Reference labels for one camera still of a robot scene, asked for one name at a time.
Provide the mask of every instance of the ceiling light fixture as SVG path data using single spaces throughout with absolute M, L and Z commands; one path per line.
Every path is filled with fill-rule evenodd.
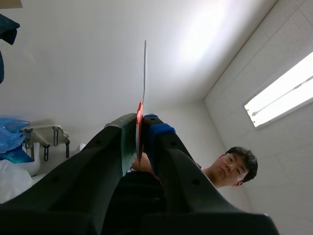
M 245 109 L 255 127 L 276 120 L 313 100 L 313 53 L 256 95 Z

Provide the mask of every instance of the man's nose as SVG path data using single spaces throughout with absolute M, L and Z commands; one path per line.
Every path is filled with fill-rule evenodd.
M 226 167 L 227 167 L 228 171 L 231 172 L 235 168 L 235 165 L 234 164 L 227 164 Z

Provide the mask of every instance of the blue tape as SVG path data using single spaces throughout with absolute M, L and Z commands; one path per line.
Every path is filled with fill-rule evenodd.
M 149 128 L 149 144 L 150 144 L 150 148 L 148 151 L 148 157 L 149 157 L 149 161 L 152 167 L 152 170 L 154 172 L 154 174 L 156 176 L 158 176 L 157 173 L 157 169 L 156 169 L 156 164 L 155 164 L 155 160 L 154 160 L 154 145 L 155 145 L 155 140 L 156 137 L 158 135 L 161 135 L 163 133 L 167 133 L 167 132 L 174 132 L 175 133 L 175 129 L 173 127 L 171 127 L 169 124 L 163 123 L 163 124 L 156 124 L 156 125 L 152 125 Z

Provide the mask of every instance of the man's hair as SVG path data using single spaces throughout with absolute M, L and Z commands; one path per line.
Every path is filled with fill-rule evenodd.
M 258 171 L 258 161 L 250 150 L 242 147 L 232 147 L 226 153 L 237 154 L 244 160 L 244 163 L 248 169 L 248 174 L 243 179 L 243 182 L 252 180 L 256 176 L 256 173 Z

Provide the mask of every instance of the metal bracket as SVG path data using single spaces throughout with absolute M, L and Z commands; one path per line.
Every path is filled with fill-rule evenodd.
M 31 146 L 30 146 L 30 135 L 33 132 L 33 129 L 29 129 L 29 130 L 25 129 L 24 131 L 26 133 L 26 138 L 24 140 L 24 142 L 25 142 L 25 149 L 30 149 L 31 148 Z
M 53 145 L 56 147 L 59 145 L 59 130 L 61 129 L 58 126 L 53 126 Z
M 69 143 L 70 141 L 66 142 L 65 145 L 66 145 L 66 158 L 68 159 L 69 158 Z
M 49 147 L 50 144 L 44 146 L 45 153 L 44 153 L 44 161 L 47 162 L 49 160 Z

